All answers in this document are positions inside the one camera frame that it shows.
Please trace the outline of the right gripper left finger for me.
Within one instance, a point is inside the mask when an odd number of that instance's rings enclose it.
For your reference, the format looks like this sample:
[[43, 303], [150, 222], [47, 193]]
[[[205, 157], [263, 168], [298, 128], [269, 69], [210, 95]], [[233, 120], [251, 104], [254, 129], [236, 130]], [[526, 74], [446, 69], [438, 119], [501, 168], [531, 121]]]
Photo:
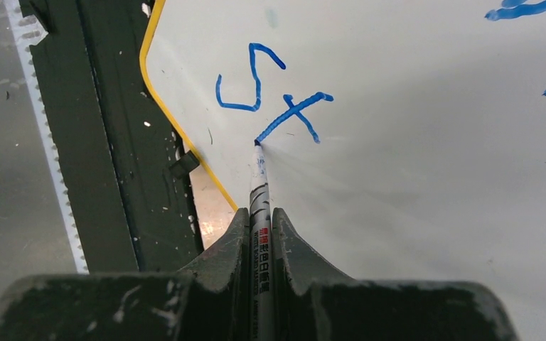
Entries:
[[246, 340], [248, 222], [240, 208], [177, 271], [21, 278], [0, 297], [0, 340]]

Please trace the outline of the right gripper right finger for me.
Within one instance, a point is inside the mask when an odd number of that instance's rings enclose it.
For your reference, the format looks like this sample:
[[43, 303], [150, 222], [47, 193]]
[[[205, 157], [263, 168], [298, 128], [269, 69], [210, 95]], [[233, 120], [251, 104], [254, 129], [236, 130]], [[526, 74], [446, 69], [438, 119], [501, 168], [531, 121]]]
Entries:
[[516, 340], [500, 299], [469, 281], [358, 280], [272, 213], [284, 289], [284, 340]]

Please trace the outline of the whiteboard marker pen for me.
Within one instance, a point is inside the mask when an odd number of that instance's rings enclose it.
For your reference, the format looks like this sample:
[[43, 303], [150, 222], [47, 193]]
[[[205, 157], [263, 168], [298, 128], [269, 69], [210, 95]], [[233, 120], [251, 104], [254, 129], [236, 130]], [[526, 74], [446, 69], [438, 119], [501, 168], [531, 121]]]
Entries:
[[255, 141], [250, 191], [252, 340], [274, 340], [274, 289], [269, 186], [261, 143]]

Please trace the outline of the yellow framed whiteboard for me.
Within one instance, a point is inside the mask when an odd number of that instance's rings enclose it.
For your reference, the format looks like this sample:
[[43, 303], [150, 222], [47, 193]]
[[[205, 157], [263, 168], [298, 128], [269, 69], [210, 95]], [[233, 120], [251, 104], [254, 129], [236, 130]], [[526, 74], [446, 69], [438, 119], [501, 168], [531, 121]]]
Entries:
[[357, 278], [470, 280], [546, 340], [546, 1], [157, 1], [150, 93], [233, 207]]

